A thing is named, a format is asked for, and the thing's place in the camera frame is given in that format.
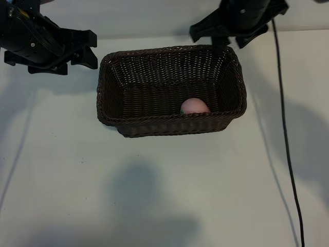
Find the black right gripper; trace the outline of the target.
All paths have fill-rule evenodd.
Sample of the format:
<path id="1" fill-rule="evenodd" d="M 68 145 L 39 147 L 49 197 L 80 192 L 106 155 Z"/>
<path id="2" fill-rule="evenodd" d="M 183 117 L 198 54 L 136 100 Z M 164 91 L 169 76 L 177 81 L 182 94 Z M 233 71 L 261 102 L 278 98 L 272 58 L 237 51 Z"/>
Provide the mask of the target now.
<path id="1" fill-rule="evenodd" d="M 230 44 L 229 31 L 236 36 L 239 48 L 266 33 L 267 23 L 262 22 L 270 1 L 221 1 L 221 10 L 215 10 L 198 23 L 190 26 L 193 42 L 210 37 L 212 57 L 222 56 Z"/>

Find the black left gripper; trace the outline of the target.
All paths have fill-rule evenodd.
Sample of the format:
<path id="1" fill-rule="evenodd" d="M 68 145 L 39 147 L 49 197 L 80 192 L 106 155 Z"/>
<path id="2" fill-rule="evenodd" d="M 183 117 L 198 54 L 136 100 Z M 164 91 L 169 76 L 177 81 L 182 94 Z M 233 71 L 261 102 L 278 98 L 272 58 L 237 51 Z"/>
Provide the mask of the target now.
<path id="1" fill-rule="evenodd" d="M 74 53 L 76 47 L 84 47 Z M 97 47 L 91 30 L 60 28 L 40 13 L 40 5 L 1 5 L 1 48 L 5 63 L 28 67 L 28 72 L 67 75 L 67 62 L 98 68 L 90 47 Z"/>

